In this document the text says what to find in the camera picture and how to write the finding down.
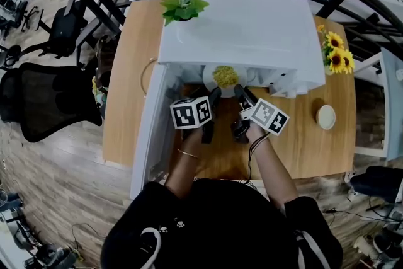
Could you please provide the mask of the person's right forearm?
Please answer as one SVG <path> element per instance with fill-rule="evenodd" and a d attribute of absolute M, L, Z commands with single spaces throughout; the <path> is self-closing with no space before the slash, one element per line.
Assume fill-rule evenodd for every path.
<path fill-rule="evenodd" d="M 278 208 L 299 197 L 286 167 L 280 161 L 268 138 L 253 149 L 258 169 L 270 201 Z"/>

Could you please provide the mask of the black mesh office chair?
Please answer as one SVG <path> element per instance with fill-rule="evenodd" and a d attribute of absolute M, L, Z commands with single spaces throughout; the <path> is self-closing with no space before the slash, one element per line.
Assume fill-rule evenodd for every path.
<path fill-rule="evenodd" d="M 94 68 L 26 62 L 5 71 L 0 79 L 0 119 L 18 123 L 28 142 L 39 142 L 77 122 L 102 125 L 93 94 Z"/>

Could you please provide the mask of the wooden table with white legs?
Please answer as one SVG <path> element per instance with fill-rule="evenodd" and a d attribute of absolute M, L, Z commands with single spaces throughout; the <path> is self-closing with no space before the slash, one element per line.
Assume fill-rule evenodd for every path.
<path fill-rule="evenodd" d="M 162 31 L 158 0 L 133 2 L 129 8 L 113 63 L 106 102 L 103 157 L 133 171 L 137 136 Z M 294 98 L 270 98 L 290 120 L 285 130 L 271 138 L 276 153 L 293 178 L 327 176 L 349 171 L 355 153 L 356 96 L 354 78 L 348 74 L 326 77 L 325 85 Z M 336 113 L 332 129 L 320 128 L 315 116 L 322 105 Z M 248 148 L 234 142 L 230 124 L 239 105 L 222 99 L 211 144 L 205 146 L 198 175 L 205 178 L 242 178 L 247 174 Z M 165 168 L 173 163 L 180 139 L 174 131 L 173 150 Z"/>

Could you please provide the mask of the white plate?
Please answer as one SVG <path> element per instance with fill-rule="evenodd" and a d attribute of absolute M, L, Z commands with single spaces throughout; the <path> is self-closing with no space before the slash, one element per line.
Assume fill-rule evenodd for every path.
<path fill-rule="evenodd" d="M 203 82 L 206 88 L 209 91 L 212 91 L 217 86 L 217 83 L 214 81 L 212 73 L 218 67 L 218 65 L 206 65 L 203 70 Z M 247 84 L 247 71 L 245 67 L 231 66 L 234 68 L 235 72 L 238 75 L 238 84 L 244 87 Z M 231 98 L 235 96 L 234 94 L 234 86 L 230 86 L 228 88 L 221 88 L 222 97 L 223 98 Z"/>

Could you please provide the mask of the green potted plant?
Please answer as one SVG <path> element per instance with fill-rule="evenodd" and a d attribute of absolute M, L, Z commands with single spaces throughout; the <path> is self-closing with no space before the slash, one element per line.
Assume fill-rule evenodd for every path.
<path fill-rule="evenodd" d="M 210 4 L 205 0 L 162 0 L 160 5 L 165 8 L 162 16 L 164 26 L 174 21 L 189 21 L 199 17 L 199 14 Z"/>

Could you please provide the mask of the sunflower bouquet in vase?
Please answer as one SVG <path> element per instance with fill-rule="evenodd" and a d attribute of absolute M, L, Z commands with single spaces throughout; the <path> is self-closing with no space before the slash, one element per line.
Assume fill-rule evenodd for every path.
<path fill-rule="evenodd" d="M 353 54 L 344 46 L 340 35 L 333 31 L 327 31 L 323 24 L 317 27 L 321 39 L 322 60 L 325 73 L 352 74 L 355 69 Z"/>

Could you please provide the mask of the brown bag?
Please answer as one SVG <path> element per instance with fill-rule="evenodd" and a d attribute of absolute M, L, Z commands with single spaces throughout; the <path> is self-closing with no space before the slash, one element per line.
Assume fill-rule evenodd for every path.
<path fill-rule="evenodd" d="M 108 87 L 113 59 L 115 55 L 114 41 L 107 35 L 102 36 L 96 44 L 97 68 L 95 82 L 98 88 Z"/>

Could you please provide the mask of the colourful plush toy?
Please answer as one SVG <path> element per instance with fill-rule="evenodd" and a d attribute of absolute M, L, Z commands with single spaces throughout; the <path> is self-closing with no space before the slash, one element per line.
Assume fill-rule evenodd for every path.
<path fill-rule="evenodd" d="M 92 93 L 97 104 L 104 105 L 106 103 L 108 88 L 103 86 L 99 88 L 95 77 L 92 78 Z"/>

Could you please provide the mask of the person's black top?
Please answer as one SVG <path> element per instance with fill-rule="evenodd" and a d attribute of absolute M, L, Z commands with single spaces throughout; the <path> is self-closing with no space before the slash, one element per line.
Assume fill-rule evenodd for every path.
<path fill-rule="evenodd" d="M 102 269 L 341 269 L 343 249 L 310 197 L 278 210 L 236 181 L 199 179 L 185 198 L 150 182 L 107 235 Z"/>

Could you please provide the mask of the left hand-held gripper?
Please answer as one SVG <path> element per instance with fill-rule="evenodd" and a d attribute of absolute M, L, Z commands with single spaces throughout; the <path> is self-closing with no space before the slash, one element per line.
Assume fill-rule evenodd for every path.
<path fill-rule="evenodd" d="M 203 144 L 212 142 L 216 109 L 221 99 L 222 90 L 215 87 L 207 96 L 187 98 L 170 105 L 174 128 L 181 131 L 181 140 L 185 141 L 195 129 L 202 129 Z"/>

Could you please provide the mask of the white side table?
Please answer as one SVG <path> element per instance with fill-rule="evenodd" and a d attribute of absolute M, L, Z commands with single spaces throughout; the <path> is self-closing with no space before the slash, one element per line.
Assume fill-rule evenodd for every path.
<path fill-rule="evenodd" d="M 355 153 L 391 161 L 403 156 L 403 60 L 382 47 L 374 56 L 356 63 L 355 78 L 383 87 L 385 134 L 381 149 L 355 147 Z"/>

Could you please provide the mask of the white bowl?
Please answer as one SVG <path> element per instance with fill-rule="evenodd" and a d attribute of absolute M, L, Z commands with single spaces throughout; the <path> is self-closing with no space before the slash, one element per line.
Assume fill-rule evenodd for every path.
<path fill-rule="evenodd" d="M 336 113 L 333 107 L 330 105 L 322 105 L 316 113 L 315 121 L 317 125 L 324 130 L 332 129 L 336 122 Z"/>

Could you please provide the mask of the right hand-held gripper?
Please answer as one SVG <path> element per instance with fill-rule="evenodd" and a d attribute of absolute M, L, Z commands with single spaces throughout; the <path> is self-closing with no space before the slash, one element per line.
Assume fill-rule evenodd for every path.
<path fill-rule="evenodd" d="M 236 142 L 247 144 L 249 139 L 246 133 L 252 123 L 263 130 L 279 136 L 289 120 L 289 116 L 276 106 L 257 97 L 247 86 L 240 84 L 234 86 L 234 94 L 241 107 L 239 119 L 231 125 L 233 138 Z"/>

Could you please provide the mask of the white microwave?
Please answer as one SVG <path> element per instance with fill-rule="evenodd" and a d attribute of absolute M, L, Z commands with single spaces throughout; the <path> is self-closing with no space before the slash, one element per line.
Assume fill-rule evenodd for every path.
<path fill-rule="evenodd" d="M 232 66 L 245 86 L 293 98 L 326 81 L 307 0 L 204 0 L 198 17 L 164 25 L 141 116 L 131 197 L 165 172 L 173 150 L 170 106 L 186 83 Z"/>

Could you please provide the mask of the person's left forearm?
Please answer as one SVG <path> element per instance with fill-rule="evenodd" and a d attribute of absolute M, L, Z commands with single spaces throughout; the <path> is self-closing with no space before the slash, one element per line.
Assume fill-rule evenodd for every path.
<path fill-rule="evenodd" d="M 178 149 L 178 161 L 169 172 L 165 187 L 178 198 L 185 198 L 193 185 L 202 149 L 202 128 L 195 129 Z"/>

